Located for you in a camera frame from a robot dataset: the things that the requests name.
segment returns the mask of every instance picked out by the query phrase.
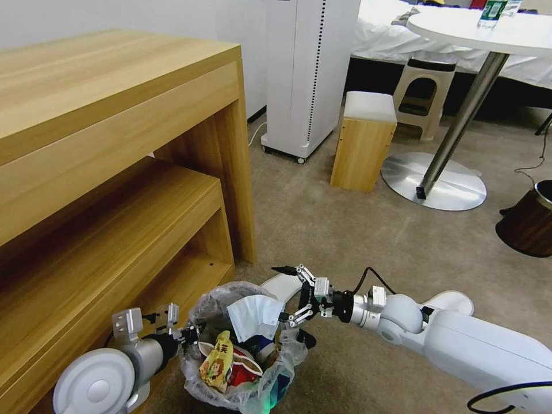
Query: white bedsheet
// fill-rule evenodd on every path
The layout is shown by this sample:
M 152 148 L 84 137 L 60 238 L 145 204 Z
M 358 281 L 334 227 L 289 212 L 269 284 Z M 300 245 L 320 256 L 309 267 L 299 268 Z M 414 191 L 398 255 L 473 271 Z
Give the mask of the white bedsheet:
M 480 10 L 416 7 L 422 13 L 436 13 L 436 18 L 439 13 L 481 13 Z M 404 26 L 391 26 L 397 16 L 411 8 L 412 5 L 400 0 L 362 0 L 352 54 L 361 58 L 404 63 L 418 51 L 452 53 L 460 70 L 479 71 L 487 56 L 486 51 L 439 43 L 412 33 Z M 500 75 L 552 89 L 552 59 L 512 55 Z

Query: beige stool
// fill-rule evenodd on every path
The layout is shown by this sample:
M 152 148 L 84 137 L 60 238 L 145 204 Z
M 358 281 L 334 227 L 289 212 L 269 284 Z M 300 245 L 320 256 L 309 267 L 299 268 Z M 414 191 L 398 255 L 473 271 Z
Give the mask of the beige stool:
M 393 94 L 397 120 L 421 127 L 421 141 L 431 141 L 437 131 L 455 69 L 455 63 L 412 57 L 402 71 Z
M 347 92 L 330 184 L 372 191 L 396 126 L 391 95 Z

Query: power cord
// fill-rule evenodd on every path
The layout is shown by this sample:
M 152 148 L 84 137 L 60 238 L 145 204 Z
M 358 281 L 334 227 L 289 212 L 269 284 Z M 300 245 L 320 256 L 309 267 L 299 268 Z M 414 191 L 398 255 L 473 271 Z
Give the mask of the power cord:
M 103 343 L 103 347 L 107 348 L 112 339 L 113 339 L 113 331 L 111 331 L 108 337 L 105 339 L 105 342 Z
M 546 152 L 546 140 L 548 139 L 548 131 L 550 129 L 550 125 L 548 125 L 545 129 L 545 134 L 543 135 L 543 138 L 542 138 L 542 151 L 540 152 L 540 162 L 538 163 L 538 165 L 534 166 L 534 167 L 523 167 L 523 168 L 516 168 L 514 170 L 514 172 L 516 173 L 519 173 L 519 174 L 523 174 L 525 175 L 526 177 L 528 177 L 530 180 L 531 180 L 531 183 L 532 183 L 532 187 L 535 187 L 535 180 L 533 179 L 533 177 L 530 175 L 530 174 L 527 174 L 525 171 L 527 170 L 535 170 L 537 168 L 539 168 L 542 164 L 544 164 L 545 162 L 545 152 Z
M 467 408 L 469 411 L 472 411 L 477 414 L 505 414 L 510 412 L 516 407 L 514 405 L 509 405 L 506 408 L 503 408 L 498 411 L 484 411 L 477 408 L 473 408 L 473 405 L 475 403 L 478 403 L 481 400 L 486 400 L 487 398 L 494 397 L 496 395 L 504 394 L 507 392 L 517 391 L 520 389 L 543 388 L 543 387 L 549 387 L 549 386 L 552 386 L 552 381 L 525 382 L 523 384 L 514 384 L 514 385 L 508 385 L 501 388 L 496 388 L 491 391 L 487 391 L 473 397 L 471 400 L 467 402 Z
M 358 282 L 357 286 L 355 287 L 355 290 L 352 291 L 353 294 L 357 294 L 359 289 L 362 287 L 362 284 L 364 283 L 364 279 L 366 279 L 366 275 L 368 274 L 368 271 L 371 271 L 378 280 L 387 288 L 388 291 L 390 291 L 392 294 L 396 294 L 393 289 L 389 287 L 387 283 L 385 283 L 384 279 L 370 266 L 364 269 L 364 272 L 362 273 L 361 280 Z
M 257 135 L 257 132 L 259 132 L 260 128 L 263 126 L 263 125 L 266 125 L 266 121 L 263 122 L 262 124 L 260 124 L 257 129 L 255 130 L 255 132 L 253 133 L 253 137 L 251 137 L 251 141 L 249 141 L 249 147 L 251 146 L 251 144 L 253 143 L 253 140 L 255 139 L 255 136 Z

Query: trash can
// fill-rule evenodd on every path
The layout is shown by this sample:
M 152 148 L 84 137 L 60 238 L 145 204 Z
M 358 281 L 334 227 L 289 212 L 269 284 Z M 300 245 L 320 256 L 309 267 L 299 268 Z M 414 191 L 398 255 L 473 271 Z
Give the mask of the trash can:
M 189 323 L 206 324 L 200 341 L 214 343 L 221 331 L 231 330 L 227 307 L 245 296 L 262 294 L 274 297 L 266 289 L 249 282 L 230 282 L 204 294 L 190 310 Z M 268 414 L 283 397 L 295 376 L 294 367 L 306 357 L 306 345 L 297 340 L 299 329 L 282 329 L 278 339 L 278 358 L 253 382 L 229 386 L 225 393 L 203 382 L 199 368 L 204 360 L 197 345 L 181 357 L 186 377 L 184 388 L 198 400 L 243 414 Z
M 508 246 L 533 257 L 552 255 L 552 180 L 539 181 L 495 227 Z

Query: plastic bottle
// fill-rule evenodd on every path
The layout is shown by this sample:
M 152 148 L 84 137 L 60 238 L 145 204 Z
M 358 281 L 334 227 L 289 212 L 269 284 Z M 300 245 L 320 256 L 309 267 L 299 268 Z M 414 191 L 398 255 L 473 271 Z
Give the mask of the plastic bottle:
M 508 0 L 487 0 L 477 27 L 494 29 L 507 3 Z
M 515 17 L 519 8 L 522 6 L 523 0 L 508 0 L 506 7 L 502 12 L 502 17 Z

